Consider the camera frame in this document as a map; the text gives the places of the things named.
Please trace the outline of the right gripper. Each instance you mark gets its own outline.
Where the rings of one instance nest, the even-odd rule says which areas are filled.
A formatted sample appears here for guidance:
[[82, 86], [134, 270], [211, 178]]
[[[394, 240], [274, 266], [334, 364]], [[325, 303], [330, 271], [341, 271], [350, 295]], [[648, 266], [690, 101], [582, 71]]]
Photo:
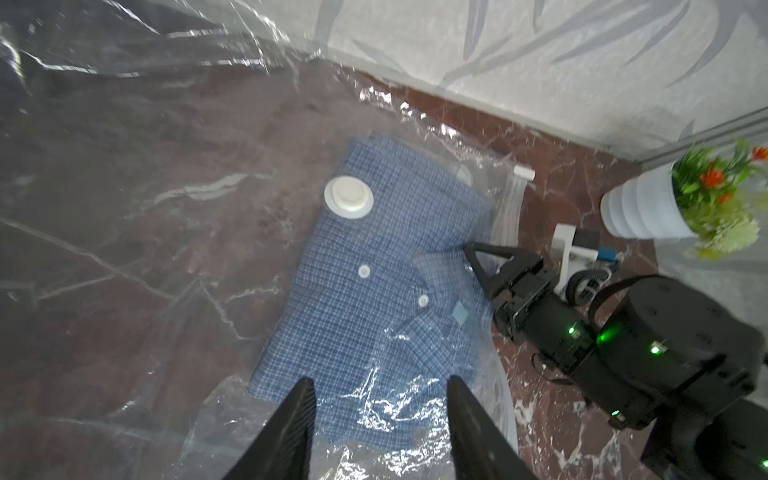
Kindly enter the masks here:
[[492, 299], [500, 332], [517, 344], [528, 342], [543, 362], [573, 372], [594, 350], [595, 328], [554, 293], [553, 271], [535, 252], [469, 242], [463, 247], [475, 277]]

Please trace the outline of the clear vacuum bag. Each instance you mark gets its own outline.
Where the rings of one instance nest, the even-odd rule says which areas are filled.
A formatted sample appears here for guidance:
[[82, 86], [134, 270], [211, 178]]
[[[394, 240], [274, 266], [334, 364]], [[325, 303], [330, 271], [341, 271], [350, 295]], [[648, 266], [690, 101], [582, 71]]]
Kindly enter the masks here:
[[[350, 145], [392, 139], [483, 195], [515, 244], [512, 164], [369, 79], [152, 1], [1, 5], [1, 475], [219, 479], [281, 402], [250, 379]], [[510, 442], [491, 336], [465, 381]], [[334, 443], [321, 479], [449, 479]]]

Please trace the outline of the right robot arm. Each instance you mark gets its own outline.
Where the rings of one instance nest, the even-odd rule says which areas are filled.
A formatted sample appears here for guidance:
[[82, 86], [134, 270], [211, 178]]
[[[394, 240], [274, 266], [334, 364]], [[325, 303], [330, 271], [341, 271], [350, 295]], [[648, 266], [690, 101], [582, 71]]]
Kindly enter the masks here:
[[750, 400], [767, 342], [711, 297], [662, 275], [623, 279], [587, 304], [555, 291], [535, 252], [470, 242], [465, 256], [498, 330], [534, 347], [617, 430], [649, 429], [642, 463], [665, 479], [763, 479], [767, 411]]

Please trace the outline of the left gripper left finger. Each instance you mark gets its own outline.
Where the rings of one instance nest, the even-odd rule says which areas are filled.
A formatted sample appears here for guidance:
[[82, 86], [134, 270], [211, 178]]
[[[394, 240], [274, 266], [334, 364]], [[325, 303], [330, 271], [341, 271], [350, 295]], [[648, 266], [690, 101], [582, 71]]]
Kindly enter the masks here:
[[301, 377], [224, 480], [307, 480], [316, 419], [314, 382]]

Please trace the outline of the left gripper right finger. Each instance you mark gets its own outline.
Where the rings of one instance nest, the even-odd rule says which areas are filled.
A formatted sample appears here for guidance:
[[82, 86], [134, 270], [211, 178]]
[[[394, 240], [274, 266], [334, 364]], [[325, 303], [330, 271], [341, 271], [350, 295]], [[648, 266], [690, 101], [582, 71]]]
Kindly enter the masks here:
[[459, 376], [449, 378], [446, 395], [457, 479], [536, 480]]

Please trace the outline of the blue checked shirt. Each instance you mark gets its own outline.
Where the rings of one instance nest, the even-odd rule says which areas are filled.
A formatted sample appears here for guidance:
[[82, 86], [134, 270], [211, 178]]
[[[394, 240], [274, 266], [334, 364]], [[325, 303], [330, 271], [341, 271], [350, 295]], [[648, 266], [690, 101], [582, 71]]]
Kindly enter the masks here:
[[322, 212], [248, 391], [276, 403], [309, 377], [327, 440], [411, 449], [446, 426], [447, 380], [478, 375], [490, 304], [463, 248], [487, 238], [492, 208], [392, 139], [353, 142], [340, 171], [373, 208]]

